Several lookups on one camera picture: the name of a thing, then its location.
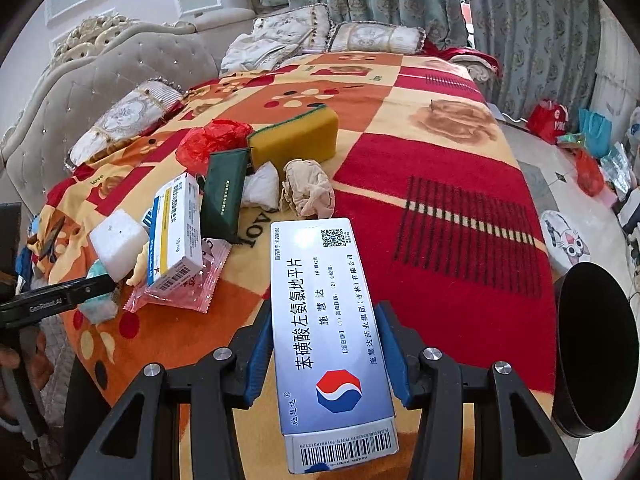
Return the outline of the pink clear plastic wrapper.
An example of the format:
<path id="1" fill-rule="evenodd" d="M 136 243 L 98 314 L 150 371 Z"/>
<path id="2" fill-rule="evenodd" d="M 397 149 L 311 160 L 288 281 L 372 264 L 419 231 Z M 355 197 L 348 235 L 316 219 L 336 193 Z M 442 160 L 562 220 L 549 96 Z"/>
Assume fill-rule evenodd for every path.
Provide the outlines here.
<path id="1" fill-rule="evenodd" d="M 124 310 L 136 313 L 151 304 L 206 314 L 232 245 L 226 240 L 203 238 L 203 267 L 186 278 L 170 292 L 153 292 L 149 286 L 137 286 L 129 296 Z"/>

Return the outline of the blue white medicine box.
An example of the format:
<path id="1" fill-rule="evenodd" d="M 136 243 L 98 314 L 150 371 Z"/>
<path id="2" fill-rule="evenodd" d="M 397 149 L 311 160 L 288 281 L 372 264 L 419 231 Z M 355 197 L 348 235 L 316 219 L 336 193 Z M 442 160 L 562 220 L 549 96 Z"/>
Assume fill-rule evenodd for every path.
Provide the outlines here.
<path id="1" fill-rule="evenodd" d="M 310 474 L 396 453 L 390 385 L 349 220 L 273 223 L 270 292 L 288 470 Z"/>

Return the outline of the black round trash bin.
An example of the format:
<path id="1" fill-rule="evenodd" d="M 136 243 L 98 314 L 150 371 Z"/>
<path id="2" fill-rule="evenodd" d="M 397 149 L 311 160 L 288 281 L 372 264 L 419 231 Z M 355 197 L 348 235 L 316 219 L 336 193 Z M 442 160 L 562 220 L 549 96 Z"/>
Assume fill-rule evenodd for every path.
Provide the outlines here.
<path id="1" fill-rule="evenodd" d="M 639 338 L 618 281 L 592 262 L 554 284 L 556 369 L 552 417 L 564 434 L 611 429 L 628 408 L 639 367 Z"/>

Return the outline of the white foam block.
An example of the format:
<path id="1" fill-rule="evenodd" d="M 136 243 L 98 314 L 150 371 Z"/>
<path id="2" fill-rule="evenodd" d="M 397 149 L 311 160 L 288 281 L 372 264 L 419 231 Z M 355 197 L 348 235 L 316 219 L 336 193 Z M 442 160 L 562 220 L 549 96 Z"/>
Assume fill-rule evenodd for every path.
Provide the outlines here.
<path id="1" fill-rule="evenodd" d="M 143 246 L 149 241 L 142 224 L 121 209 L 115 210 L 89 234 L 90 242 L 107 274 L 121 281 L 136 264 Z"/>

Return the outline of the yellow blue medicine box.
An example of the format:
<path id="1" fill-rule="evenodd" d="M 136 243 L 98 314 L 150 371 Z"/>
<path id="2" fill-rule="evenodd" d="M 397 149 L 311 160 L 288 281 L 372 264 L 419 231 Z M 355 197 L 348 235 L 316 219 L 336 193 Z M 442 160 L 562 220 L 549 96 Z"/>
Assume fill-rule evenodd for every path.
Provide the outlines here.
<path id="1" fill-rule="evenodd" d="M 185 172 L 154 196 L 146 286 L 170 292 L 202 267 L 200 188 Z"/>

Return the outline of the dark green box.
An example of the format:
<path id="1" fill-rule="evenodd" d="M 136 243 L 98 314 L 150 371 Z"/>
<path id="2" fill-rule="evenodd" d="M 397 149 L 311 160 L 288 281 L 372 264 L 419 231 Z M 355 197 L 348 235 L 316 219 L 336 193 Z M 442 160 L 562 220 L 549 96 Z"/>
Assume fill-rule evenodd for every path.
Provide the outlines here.
<path id="1" fill-rule="evenodd" d="M 239 214 L 249 159 L 247 148 L 209 156 L 200 211 L 202 237 L 231 244 L 239 241 Z"/>

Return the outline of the white crumpled tissue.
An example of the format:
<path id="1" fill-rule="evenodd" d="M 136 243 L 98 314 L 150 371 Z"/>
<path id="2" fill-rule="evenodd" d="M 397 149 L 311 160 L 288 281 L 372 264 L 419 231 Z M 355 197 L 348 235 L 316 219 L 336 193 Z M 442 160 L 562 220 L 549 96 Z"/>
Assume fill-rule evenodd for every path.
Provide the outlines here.
<path id="1" fill-rule="evenodd" d="M 265 162 L 244 179 L 242 207 L 259 207 L 264 211 L 279 209 L 280 178 L 272 162 Z"/>

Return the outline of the red crumpled plastic bag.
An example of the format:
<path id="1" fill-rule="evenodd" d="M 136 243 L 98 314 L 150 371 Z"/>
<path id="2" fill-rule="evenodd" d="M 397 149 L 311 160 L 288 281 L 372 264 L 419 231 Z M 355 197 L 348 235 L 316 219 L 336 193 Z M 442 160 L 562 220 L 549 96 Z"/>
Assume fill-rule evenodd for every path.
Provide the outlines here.
<path id="1" fill-rule="evenodd" d="M 205 126 L 191 128 L 176 149 L 177 162 L 189 174 L 205 177 L 211 154 L 247 147 L 254 128 L 245 122 L 212 119 Z"/>

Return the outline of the side bolster pillow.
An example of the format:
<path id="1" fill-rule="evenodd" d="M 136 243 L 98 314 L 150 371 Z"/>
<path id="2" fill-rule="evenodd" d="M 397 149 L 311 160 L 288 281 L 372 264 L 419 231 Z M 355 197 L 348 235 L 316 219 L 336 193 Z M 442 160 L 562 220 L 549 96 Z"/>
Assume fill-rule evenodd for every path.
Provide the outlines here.
<path id="1" fill-rule="evenodd" d="M 78 139 L 65 156 L 65 166 L 73 171 L 96 156 L 113 153 L 136 136 L 159 126 L 178 110 L 183 93 L 163 78 L 139 84 L 113 104 Z"/>

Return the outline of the red plastic bag on floor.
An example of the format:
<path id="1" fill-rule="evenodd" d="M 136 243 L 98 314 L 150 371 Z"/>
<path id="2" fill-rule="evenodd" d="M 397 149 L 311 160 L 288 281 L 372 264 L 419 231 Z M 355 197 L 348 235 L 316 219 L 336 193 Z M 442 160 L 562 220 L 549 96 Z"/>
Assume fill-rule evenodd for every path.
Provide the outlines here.
<path id="1" fill-rule="evenodd" d="M 594 197 L 604 188 L 604 177 L 596 160 L 586 150 L 576 152 L 576 181 L 582 192 Z"/>

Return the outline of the yellow green sponge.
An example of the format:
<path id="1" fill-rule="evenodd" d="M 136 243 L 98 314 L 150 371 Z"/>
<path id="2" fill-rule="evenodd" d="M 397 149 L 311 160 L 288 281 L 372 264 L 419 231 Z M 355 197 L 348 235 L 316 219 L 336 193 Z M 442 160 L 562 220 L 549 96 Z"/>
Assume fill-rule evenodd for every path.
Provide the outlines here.
<path id="1" fill-rule="evenodd" d="M 284 166 L 293 159 L 331 159 L 336 153 L 337 133 L 337 114 L 331 107 L 320 105 L 250 134 L 250 161 L 255 170 L 271 162 L 282 178 Z"/>

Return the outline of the grey tufted headboard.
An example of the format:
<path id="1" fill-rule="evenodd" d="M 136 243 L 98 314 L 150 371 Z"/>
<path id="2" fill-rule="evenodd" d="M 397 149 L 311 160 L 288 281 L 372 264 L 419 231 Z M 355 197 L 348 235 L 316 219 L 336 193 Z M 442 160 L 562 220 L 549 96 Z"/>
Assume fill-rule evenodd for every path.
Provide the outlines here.
<path id="1" fill-rule="evenodd" d="M 152 78 L 183 90 L 216 78 L 228 47 L 255 18 L 231 8 L 165 25 L 121 15 L 83 20 L 1 141 L 1 169 L 26 211 L 38 214 L 66 175 L 67 152 L 115 102 Z"/>

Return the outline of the teal gift bag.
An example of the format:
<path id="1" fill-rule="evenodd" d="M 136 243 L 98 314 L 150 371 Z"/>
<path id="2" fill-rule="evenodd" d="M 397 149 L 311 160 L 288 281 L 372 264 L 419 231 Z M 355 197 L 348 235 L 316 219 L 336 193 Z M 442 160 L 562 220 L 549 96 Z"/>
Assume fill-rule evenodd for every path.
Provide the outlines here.
<path id="1" fill-rule="evenodd" d="M 599 159 L 610 150 L 612 122 L 603 115 L 581 108 L 578 110 L 579 132 L 585 137 L 587 152 Z"/>

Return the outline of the embroidered white pillow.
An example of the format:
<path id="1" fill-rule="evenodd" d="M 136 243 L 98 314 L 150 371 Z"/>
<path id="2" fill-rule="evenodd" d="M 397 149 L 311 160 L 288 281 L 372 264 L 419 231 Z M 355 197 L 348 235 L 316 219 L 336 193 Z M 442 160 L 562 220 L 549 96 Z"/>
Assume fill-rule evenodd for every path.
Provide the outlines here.
<path id="1" fill-rule="evenodd" d="M 328 6 L 315 3 L 256 18 L 252 36 L 296 44 L 303 53 L 320 53 L 326 50 L 331 29 Z"/>

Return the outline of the teal patterned curtain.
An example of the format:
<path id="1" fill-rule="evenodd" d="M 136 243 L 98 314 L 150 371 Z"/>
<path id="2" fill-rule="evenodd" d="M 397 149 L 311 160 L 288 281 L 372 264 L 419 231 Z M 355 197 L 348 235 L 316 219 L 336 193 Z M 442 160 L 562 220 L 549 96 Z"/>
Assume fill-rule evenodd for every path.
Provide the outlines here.
<path id="1" fill-rule="evenodd" d="M 493 56 L 500 76 L 483 84 L 489 102 L 514 118 L 543 98 L 570 118 L 589 105 L 601 40 L 598 0 L 250 0 L 259 11 L 324 3 L 334 22 L 376 21 L 421 27 L 436 47 L 464 47 Z"/>

